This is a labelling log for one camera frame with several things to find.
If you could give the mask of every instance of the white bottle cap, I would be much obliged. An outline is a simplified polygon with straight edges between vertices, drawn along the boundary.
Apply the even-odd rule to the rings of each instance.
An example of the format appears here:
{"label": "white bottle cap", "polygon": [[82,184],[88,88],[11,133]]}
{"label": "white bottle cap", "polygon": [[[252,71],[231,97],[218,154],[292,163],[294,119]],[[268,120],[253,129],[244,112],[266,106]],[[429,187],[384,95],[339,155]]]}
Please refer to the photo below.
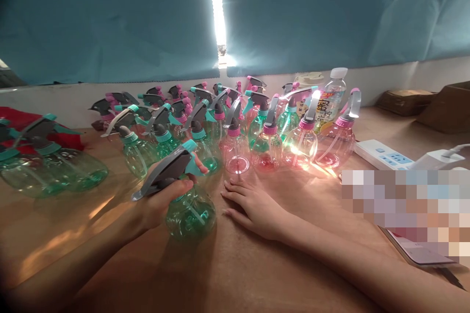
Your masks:
{"label": "white bottle cap", "polygon": [[346,67],[337,67],[331,70],[331,74],[329,75],[331,78],[344,78],[348,73],[348,69]]}

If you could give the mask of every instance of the finger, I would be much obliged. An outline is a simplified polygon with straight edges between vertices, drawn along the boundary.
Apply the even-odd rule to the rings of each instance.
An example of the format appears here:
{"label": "finger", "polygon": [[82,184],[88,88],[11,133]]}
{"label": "finger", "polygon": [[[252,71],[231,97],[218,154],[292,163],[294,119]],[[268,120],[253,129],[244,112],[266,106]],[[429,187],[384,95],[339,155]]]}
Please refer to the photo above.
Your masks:
{"label": "finger", "polygon": [[227,181],[224,181],[225,188],[230,192],[237,192],[243,196],[247,196],[248,192],[250,191],[248,188],[242,186],[234,186]]}
{"label": "finger", "polygon": [[234,186],[240,186],[240,187],[252,190],[252,191],[255,189],[251,184],[249,184],[245,180],[242,180],[241,178],[239,178],[239,179],[230,179],[230,183]]}
{"label": "finger", "polygon": [[242,207],[245,204],[245,197],[242,196],[239,193],[222,191],[222,192],[220,192],[220,194],[222,195],[222,197],[230,199],[231,201],[234,201],[235,203],[238,203]]}
{"label": "finger", "polygon": [[231,217],[233,220],[235,220],[237,223],[247,228],[248,230],[253,231],[252,221],[248,219],[248,217],[246,217],[245,215],[236,211],[235,209],[226,209],[224,214],[227,215],[228,217]]}
{"label": "finger", "polygon": [[189,191],[193,185],[194,183],[188,179],[175,181],[163,191],[160,191],[155,198],[169,204],[172,200]]}
{"label": "finger", "polygon": [[202,161],[199,159],[199,157],[196,155],[195,152],[192,152],[192,154],[194,155],[194,161],[196,162],[196,166],[199,168],[199,170],[201,170],[203,174],[207,174],[209,172],[209,169],[204,166],[204,164],[202,163]]}

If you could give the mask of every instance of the human hand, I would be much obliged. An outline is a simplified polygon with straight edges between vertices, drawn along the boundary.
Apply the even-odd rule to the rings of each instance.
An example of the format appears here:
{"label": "human hand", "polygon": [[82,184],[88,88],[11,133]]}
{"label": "human hand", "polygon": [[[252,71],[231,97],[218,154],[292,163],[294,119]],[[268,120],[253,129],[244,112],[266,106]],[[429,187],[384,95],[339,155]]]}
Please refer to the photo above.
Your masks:
{"label": "human hand", "polygon": [[[207,174],[209,172],[208,168],[202,164],[195,153],[193,153],[193,155],[195,156],[196,165],[199,170],[203,174]],[[159,162],[153,164],[148,169],[147,175],[150,175],[158,164]],[[187,174],[187,176],[189,179],[175,181],[157,194],[150,197],[144,197],[137,202],[133,211],[137,219],[140,221],[140,228],[142,231],[155,228],[163,223],[171,201],[185,194],[195,183],[197,183],[194,175]]]}
{"label": "human hand", "polygon": [[224,181],[222,196],[239,204],[246,215],[235,209],[225,210],[225,215],[250,231],[268,240],[281,240],[283,224],[292,217],[274,199],[245,181]]}

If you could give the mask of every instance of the phone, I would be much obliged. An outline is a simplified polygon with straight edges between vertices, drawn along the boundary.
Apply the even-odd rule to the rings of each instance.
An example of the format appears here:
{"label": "phone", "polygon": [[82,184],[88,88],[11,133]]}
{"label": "phone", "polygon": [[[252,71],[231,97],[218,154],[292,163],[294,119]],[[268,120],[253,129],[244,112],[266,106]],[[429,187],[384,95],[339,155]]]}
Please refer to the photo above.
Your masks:
{"label": "phone", "polygon": [[402,236],[394,234],[392,231],[380,227],[385,236],[393,243],[406,261],[415,266],[440,267],[456,264],[438,253],[432,252],[426,247],[410,241]]}

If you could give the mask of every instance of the power strip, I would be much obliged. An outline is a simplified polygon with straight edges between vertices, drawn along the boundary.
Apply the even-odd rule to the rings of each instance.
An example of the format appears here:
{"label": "power strip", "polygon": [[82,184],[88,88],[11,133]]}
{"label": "power strip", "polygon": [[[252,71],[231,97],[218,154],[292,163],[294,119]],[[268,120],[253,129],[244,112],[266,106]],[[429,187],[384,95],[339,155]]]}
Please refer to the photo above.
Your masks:
{"label": "power strip", "polygon": [[413,160],[398,153],[378,140],[357,142],[354,151],[379,170],[408,170]]}

